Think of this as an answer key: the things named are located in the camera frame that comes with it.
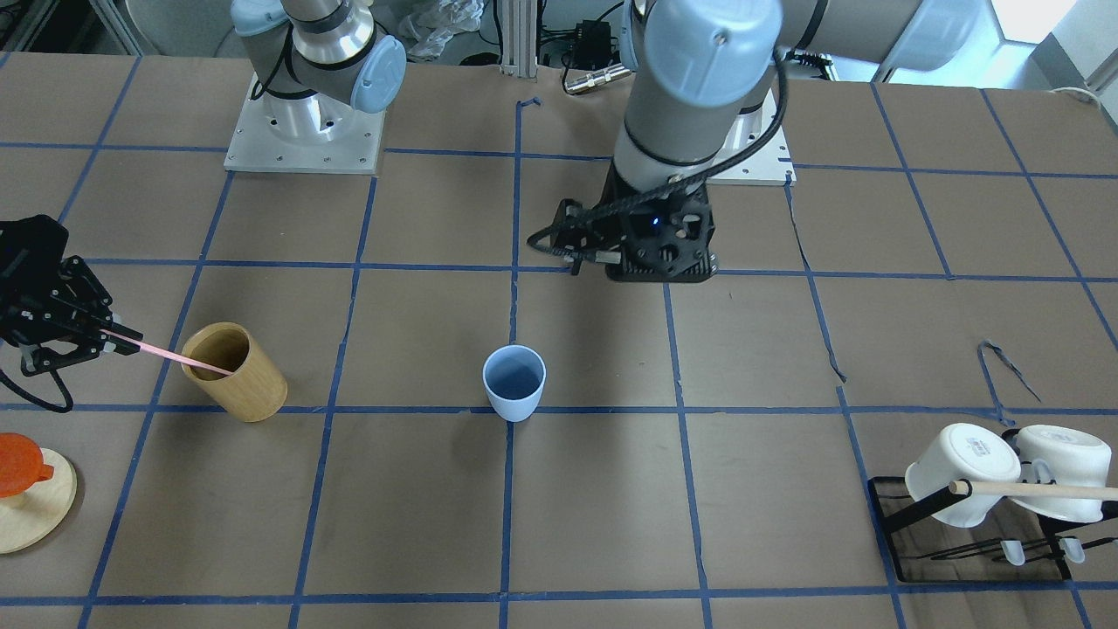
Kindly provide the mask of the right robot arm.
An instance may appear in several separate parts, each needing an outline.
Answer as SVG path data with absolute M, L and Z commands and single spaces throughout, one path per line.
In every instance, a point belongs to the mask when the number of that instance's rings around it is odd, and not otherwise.
M 254 79 L 224 166 L 246 174 L 372 175 L 383 113 L 402 87 L 406 51 L 363 1 L 235 1 L 234 32 Z M 112 298 L 69 234 L 46 215 L 3 222 L 3 341 L 25 377 L 103 353 L 138 353 L 142 335 L 114 318 Z

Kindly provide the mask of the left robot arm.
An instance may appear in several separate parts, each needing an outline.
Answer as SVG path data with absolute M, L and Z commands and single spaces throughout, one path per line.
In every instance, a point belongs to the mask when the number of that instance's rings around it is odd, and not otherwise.
M 635 80 L 599 203 L 563 199 L 528 246 L 614 282 L 716 274 L 707 180 L 776 135 L 788 108 L 783 49 L 834 44 L 883 60 L 918 1 L 627 1 Z

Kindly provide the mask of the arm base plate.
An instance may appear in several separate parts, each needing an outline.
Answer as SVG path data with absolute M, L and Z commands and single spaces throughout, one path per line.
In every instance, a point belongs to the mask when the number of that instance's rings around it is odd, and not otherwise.
M 771 123 L 777 112 L 775 93 L 770 90 L 762 107 L 752 112 L 739 114 L 727 134 L 723 147 L 716 154 L 716 164 L 739 154 L 750 147 Z M 750 185 L 784 185 L 797 183 L 788 142 L 783 128 L 765 146 L 750 158 L 707 180 L 710 184 L 750 184 Z
M 283 101 L 247 93 L 224 159 L 256 174 L 375 175 L 386 112 L 367 113 L 322 94 Z

